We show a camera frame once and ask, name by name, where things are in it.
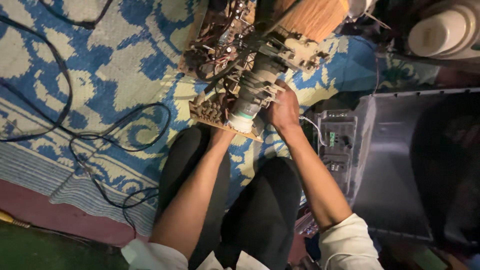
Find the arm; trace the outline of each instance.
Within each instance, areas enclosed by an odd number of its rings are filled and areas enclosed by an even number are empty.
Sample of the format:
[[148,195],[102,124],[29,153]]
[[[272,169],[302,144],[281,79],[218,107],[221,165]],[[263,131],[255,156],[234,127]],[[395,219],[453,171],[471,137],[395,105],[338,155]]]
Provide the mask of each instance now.
[[300,127],[299,104],[295,92],[283,81],[277,81],[277,84],[286,91],[277,95],[279,103],[271,104],[269,117],[300,171],[303,190],[315,220],[325,230],[348,218],[352,211]]
[[286,91],[277,95],[280,102],[271,105],[269,117],[300,171],[303,190],[322,229],[322,269],[382,269],[367,224],[352,214],[340,188],[303,134],[295,92],[283,81],[277,84]]
[[218,168],[234,136],[222,129],[212,135],[195,170],[154,225],[150,242],[174,248],[190,259],[202,231]]

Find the person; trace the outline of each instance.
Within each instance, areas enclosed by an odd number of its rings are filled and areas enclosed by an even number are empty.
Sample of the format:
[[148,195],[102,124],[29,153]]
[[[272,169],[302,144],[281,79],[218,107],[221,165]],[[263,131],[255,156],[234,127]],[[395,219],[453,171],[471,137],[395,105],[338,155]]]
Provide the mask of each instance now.
[[122,253],[131,269],[284,270],[303,188],[321,229],[323,269],[382,269],[367,224],[352,211],[299,124],[295,92],[268,109],[293,160],[273,158],[225,213],[230,179],[227,148],[234,133],[192,127],[178,134],[162,171],[149,243]]

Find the right hand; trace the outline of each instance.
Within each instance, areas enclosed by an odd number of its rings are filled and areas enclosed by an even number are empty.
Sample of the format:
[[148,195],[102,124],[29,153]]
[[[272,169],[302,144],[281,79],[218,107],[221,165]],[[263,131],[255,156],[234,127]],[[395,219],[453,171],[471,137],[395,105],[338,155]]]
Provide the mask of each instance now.
[[275,129],[282,135],[286,130],[300,126],[300,106],[297,95],[284,81],[277,80],[276,85],[285,89],[285,92],[278,92],[278,102],[270,103],[268,108],[268,119]]

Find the green tape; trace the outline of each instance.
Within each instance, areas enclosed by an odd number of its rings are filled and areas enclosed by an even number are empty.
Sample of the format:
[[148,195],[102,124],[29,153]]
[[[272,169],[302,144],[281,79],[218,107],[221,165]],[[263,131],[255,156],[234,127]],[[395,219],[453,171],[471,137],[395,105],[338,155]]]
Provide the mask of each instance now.
[[330,132],[330,147],[335,145],[335,132]]
[[244,118],[247,118],[247,119],[253,119],[253,116],[248,115],[248,114],[245,114],[245,113],[243,113],[243,112],[241,112],[241,111],[238,111],[238,112],[236,112],[235,114],[236,114],[237,116],[241,116],[241,117],[244,117]]

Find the blue and beige rug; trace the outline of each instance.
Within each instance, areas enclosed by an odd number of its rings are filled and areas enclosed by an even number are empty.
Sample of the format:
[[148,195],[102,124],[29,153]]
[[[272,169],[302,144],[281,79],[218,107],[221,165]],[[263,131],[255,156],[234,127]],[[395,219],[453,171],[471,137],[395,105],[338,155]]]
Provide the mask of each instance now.
[[[96,19],[105,0],[49,0],[55,10],[74,20]],[[107,195],[122,202],[127,194],[158,185],[175,135],[193,124],[188,100],[205,84],[178,73],[177,63],[193,22],[197,0],[114,0],[93,31],[53,17],[36,0],[0,0],[0,13],[44,34],[66,60],[73,83],[73,105],[63,125],[75,132],[107,130],[139,104],[160,101],[172,112],[165,135],[136,153],[101,141],[77,141],[75,150],[103,183]],[[314,74],[289,72],[285,80],[296,91],[302,110],[339,91],[373,89],[376,66],[364,43],[331,35],[323,44],[331,59]],[[380,87],[415,83],[415,68],[379,60]],[[40,39],[0,23],[0,77],[15,85],[44,113],[58,117],[68,95],[51,52]],[[126,146],[148,143],[165,125],[160,109],[147,110],[114,131]],[[45,130],[49,123],[6,89],[0,89],[0,134],[3,138]],[[271,126],[264,143],[237,136],[229,148],[231,184],[228,205],[255,175],[263,156],[289,156]],[[0,144],[0,179],[47,195],[51,203],[69,203],[85,212],[125,222],[121,210],[108,205],[68,150],[61,130],[21,143]],[[156,199],[129,210],[139,233],[149,235]]]

